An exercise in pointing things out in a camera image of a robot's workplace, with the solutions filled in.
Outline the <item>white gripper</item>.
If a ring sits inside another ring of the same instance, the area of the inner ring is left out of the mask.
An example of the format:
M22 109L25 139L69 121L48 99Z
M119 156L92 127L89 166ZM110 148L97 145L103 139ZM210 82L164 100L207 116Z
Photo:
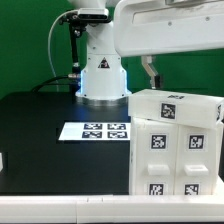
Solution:
M224 0L121 0L114 41L124 57L224 48ZM141 64L151 88L160 89L153 57L142 56Z

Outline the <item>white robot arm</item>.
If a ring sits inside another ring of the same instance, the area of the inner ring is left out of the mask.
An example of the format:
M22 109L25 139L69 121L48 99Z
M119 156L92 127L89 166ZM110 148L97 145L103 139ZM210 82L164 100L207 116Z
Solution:
M87 64L77 95L129 94L123 57L224 48L224 0L67 0L87 24Z

